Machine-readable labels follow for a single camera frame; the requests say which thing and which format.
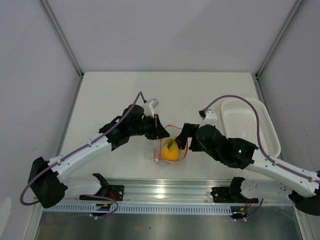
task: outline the table surface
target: table surface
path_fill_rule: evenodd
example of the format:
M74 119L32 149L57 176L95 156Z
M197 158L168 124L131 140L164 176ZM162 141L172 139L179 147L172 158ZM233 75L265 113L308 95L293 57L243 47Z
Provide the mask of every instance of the table surface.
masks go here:
M251 73L231 72L86 72L64 139L62 154L86 143L99 129L130 105L139 91L156 98L155 112L163 126L198 124L198 111L221 95L257 99ZM216 127L224 134L221 104ZM154 162L154 142L144 136L131 137L115 151L102 155L73 176L100 173L105 178L162 180L231 180L233 177L269 179L247 170L228 168L204 152L190 152L177 163Z

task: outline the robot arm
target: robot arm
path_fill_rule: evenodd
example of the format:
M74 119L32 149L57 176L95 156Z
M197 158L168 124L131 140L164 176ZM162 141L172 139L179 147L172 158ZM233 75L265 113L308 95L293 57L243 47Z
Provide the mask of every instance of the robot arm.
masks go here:
M132 136L144 135L149 140L169 137L169 133L160 123L159 116L154 114L157 105L158 101L151 99L143 107L134 105L129 111L131 107L129 106L123 111L122 116L117 116L104 125L88 142L76 149L48 161L42 157L34 160L28 183L43 170L51 167L30 185L41 205L50 208L64 197L81 195L105 197L109 185L99 173L88 177L70 177L70 175L98 156L110 153L126 144ZM125 114L127 115L121 123L114 127Z
M279 182L235 177L228 188L228 196L224 195L222 198L226 199L225 203L245 203L246 199L252 198L292 200L297 209L320 216L318 172L293 166L275 157L267 159L255 144L241 138L226 138L213 125L185 123L175 140L180 149L183 149L186 138L191 137L191 151L205 152L229 168L246 169ZM213 200L221 203L223 200L219 199L220 189L214 189L218 192L213 192L212 195Z

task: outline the perforated tray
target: perforated tray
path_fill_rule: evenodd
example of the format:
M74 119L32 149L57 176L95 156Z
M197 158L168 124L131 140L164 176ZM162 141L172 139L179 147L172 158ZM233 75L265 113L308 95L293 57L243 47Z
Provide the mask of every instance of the perforated tray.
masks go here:
M252 103L258 113L263 149L269 155L278 157L281 146L265 105L253 98L246 99ZM247 103L240 99L227 99L222 103L221 113L227 138L242 138L258 146L256 116Z

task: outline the plastic bag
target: plastic bag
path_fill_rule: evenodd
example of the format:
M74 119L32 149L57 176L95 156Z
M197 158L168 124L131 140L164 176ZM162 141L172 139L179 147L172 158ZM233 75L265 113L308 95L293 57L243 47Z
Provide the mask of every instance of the plastic bag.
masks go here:
M169 124L169 125L165 126L164 129L167 130L167 132L170 134L170 137L166 137L166 138L159 140L159 142L157 143L157 147L155 148L154 153L153 153L153 160L156 162L157 161L165 161L168 163L181 162L183 159L186 158L186 156L188 154L188 146L189 146L188 139L186 140L186 145L185 145L184 150L180 150L180 156L179 156L178 160L165 159L161 155L161 150L165 146L165 142L167 141L167 139L175 139L177 136L179 136L182 128Z

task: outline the white wall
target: white wall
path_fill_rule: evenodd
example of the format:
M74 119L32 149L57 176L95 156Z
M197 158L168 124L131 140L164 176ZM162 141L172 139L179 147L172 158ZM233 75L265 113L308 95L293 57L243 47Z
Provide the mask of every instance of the white wall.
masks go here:
M320 1L306 1L262 74L261 86L287 162L320 170ZM320 239L320 217L309 217Z
M295 1L49 0L85 72L256 72Z
M38 1L0 1L0 74L0 202L12 198L1 240L18 240L31 164L55 154L79 81Z

